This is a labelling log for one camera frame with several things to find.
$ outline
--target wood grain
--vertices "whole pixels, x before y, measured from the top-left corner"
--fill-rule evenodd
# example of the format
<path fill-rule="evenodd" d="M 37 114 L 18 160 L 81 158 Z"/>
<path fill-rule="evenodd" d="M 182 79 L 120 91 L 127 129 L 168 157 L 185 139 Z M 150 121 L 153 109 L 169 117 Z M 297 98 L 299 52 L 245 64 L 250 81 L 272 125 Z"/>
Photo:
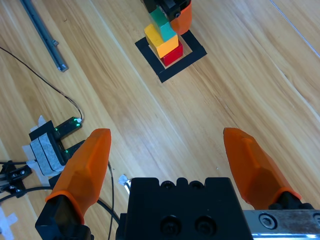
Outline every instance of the wood grain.
<path fill-rule="evenodd" d="M 320 53 L 319 2 L 317 0 L 273 0 L 301 35 Z"/>
<path fill-rule="evenodd" d="M 111 129 L 116 182 L 122 174 L 160 182 L 232 178 L 223 129 L 238 127 L 258 140 L 306 201 L 320 207 L 319 59 L 270 1 L 195 1 L 191 31 L 208 54 L 164 84 L 134 44 L 150 22 L 139 0 L 34 0 L 59 42 L 65 73 L 52 63 L 20 1 L 0 4 L 0 46 L 85 113 L 83 128 L 65 144 L 96 128 Z M 25 160 L 21 146 L 40 115 L 57 125 L 77 111 L 11 56 L 0 52 L 0 61 L 0 156 Z M 27 187 L 40 184 L 35 175 L 25 181 Z M 115 193 L 115 211 L 126 212 L 127 192 L 116 184 Z M 33 226 L 46 194 L 3 203 L 7 215 L 19 213 L 11 228 L 17 239 L 26 239 L 21 229 L 39 239 Z M 100 196 L 111 203 L 109 174 Z M 96 239 L 106 238 L 110 217 L 100 206 L 91 207 L 85 221 Z"/>

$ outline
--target orange block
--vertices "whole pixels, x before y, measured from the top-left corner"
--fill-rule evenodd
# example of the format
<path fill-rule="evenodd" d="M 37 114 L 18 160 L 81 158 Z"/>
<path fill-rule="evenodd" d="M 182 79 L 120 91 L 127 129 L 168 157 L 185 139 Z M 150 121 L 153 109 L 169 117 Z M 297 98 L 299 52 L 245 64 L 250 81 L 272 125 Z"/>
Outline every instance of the orange block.
<path fill-rule="evenodd" d="M 177 34 L 168 41 L 164 42 L 153 24 L 147 26 L 144 29 L 144 33 L 146 40 L 160 59 L 179 46 Z"/>

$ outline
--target black square frame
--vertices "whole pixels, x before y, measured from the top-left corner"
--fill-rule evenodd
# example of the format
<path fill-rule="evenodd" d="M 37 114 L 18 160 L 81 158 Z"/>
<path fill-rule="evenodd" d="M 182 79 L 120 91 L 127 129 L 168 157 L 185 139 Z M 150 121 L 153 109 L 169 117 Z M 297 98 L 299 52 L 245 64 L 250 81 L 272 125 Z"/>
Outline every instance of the black square frame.
<path fill-rule="evenodd" d="M 196 61 L 207 55 L 205 48 L 198 42 L 198 40 L 191 33 L 190 30 L 188 30 L 185 34 L 181 35 L 181 37 L 183 38 L 185 43 L 190 47 L 192 52 L 180 59 L 172 66 L 168 67 L 167 69 L 165 69 L 165 67 L 161 63 L 161 60 L 150 49 L 146 37 L 140 39 L 135 43 L 136 47 L 142 53 L 145 60 L 150 64 L 153 71 L 160 79 L 161 83 L 164 83 L 177 73 L 181 72 L 183 69 L 189 67 L 191 64 L 195 63 Z"/>

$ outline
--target green block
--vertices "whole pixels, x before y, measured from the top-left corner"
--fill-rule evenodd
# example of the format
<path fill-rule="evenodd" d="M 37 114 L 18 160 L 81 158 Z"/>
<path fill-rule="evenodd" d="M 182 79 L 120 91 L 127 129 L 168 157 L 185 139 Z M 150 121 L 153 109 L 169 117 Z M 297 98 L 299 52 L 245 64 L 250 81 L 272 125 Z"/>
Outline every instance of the green block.
<path fill-rule="evenodd" d="M 164 42 L 176 35 L 176 32 L 170 26 L 170 22 L 158 6 L 156 7 L 156 10 L 150 13 L 150 16 L 155 29 L 160 34 Z"/>

